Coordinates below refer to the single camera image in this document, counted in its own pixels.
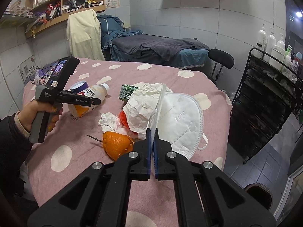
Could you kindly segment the person's left hand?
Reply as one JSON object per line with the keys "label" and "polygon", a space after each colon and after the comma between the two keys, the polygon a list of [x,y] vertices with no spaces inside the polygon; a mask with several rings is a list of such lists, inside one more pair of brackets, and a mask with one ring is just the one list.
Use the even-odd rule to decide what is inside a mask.
{"label": "person's left hand", "polygon": [[63,109],[58,109],[49,103],[33,100],[27,104],[21,111],[17,112],[14,117],[15,124],[24,137],[28,138],[31,132],[32,123],[38,112],[55,113],[51,122],[48,125],[48,131],[51,132],[55,126],[55,123],[62,115]]}

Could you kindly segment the person's left forearm dark sleeve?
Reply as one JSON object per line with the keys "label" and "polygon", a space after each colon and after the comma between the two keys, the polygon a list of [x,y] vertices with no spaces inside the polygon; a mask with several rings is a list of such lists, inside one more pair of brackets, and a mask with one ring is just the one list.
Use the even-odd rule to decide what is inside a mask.
{"label": "person's left forearm dark sleeve", "polygon": [[21,197],[20,167],[32,148],[28,137],[17,113],[1,120],[1,226],[26,226],[38,208],[36,202]]}

